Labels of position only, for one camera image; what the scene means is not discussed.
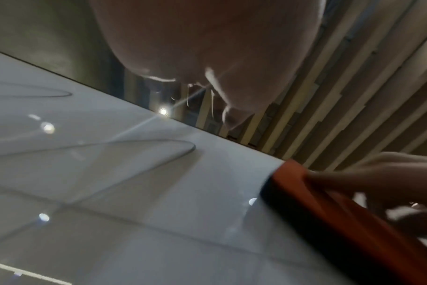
light strip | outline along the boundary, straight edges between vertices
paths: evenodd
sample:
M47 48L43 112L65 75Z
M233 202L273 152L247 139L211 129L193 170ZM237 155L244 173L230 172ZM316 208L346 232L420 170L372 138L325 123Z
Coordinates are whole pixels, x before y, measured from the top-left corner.
M43 276L43 275L40 275L40 274L37 274L37 273L29 272L29 271L26 271L26 270L15 268L15 267L7 266L7 265L1 264L1 263L0 263L0 269L11 271L13 273L15 273L15 272L22 273L23 275L27 275L29 277L41 279L41 280L44 280L44 281L53 282L53 283L60 284L60 285L72 285L69 282L65 282L65 281L62 281L62 280L58 280L58 279L54 279L54 278L51 278L51 277Z

white surface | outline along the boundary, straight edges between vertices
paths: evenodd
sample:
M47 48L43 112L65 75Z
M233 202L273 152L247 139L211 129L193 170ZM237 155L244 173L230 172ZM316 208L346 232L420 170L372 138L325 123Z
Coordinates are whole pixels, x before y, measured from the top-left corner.
M249 204L280 160L1 54L0 82L0 263L84 285L347 284Z

wooden slat ceiling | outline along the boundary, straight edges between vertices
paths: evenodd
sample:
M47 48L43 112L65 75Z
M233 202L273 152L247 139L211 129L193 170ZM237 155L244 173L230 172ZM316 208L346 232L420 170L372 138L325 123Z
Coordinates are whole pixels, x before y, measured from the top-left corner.
M380 151L427 155L427 0L337 3L286 92L235 130L213 120L211 90L186 103L187 86L156 94L126 72L125 99L154 111L176 104L174 119L311 169Z

bright light spot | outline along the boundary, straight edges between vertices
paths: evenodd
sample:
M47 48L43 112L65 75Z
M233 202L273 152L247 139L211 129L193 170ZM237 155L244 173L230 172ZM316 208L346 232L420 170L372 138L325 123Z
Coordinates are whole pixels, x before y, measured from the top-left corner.
M164 116L168 116L168 110L165 108L160 108L159 113Z
M41 123L41 129L49 135L55 132L54 125L48 122Z
M257 198L252 198L248 201L248 203L252 206L256 200Z
M43 222L48 222L49 221L49 216L41 213L40 215L38 215L38 217L40 218L40 220L42 220Z
M39 116L37 116L37 115L34 115L34 114L29 114L29 115L27 115L29 118L31 118L31 119L34 119L34 120L36 120L36 121L40 121L41 120L41 118L39 117Z
M41 279L41 280L44 280L44 281L49 281L49 282L52 282L52 283L55 283L55 284L72 285L70 282L65 282L65 281L62 281L62 280L59 280L59 279L55 279L55 278L51 278L51 277L48 277L48 276L40 275L40 274L37 274L37 273L33 273L33 272L30 272L30 271L26 271L26 270L22 270L22 269L19 269L19 268L11 267L11 266L8 266L8 265L5 265L5 264L1 264L1 263L0 263L0 269L13 272L13 274L15 274L16 276L26 275L26 276L29 276L29 277L32 277L32 278L37 278L37 279Z

